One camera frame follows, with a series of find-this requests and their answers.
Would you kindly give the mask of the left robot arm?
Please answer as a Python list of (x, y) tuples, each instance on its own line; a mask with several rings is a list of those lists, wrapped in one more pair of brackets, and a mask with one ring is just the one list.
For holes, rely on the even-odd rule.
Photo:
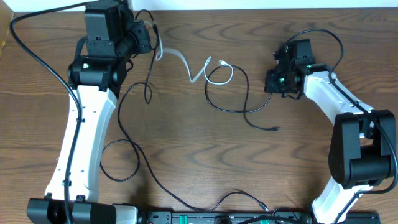
[(127, 1), (85, 4), (86, 35), (75, 50), (65, 86), (70, 107), (60, 157), (43, 198), (32, 198), (34, 223), (139, 223), (128, 204), (99, 201), (100, 162), (109, 120), (133, 55), (151, 51), (142, 20)]

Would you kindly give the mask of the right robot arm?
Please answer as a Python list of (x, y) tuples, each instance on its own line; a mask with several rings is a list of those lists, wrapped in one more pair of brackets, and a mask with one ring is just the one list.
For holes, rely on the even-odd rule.
[(310, 40), (291, 40), (274, 52), (264, 90), (312, 100), (333, 124), (328, 166), (331, 178), (311, 204), (317, 223), (342, 223), (349, 209), (373, 187), (391, 178), (397, 184), (396, 120), (355, 97), (325, 63), (316, 63)]

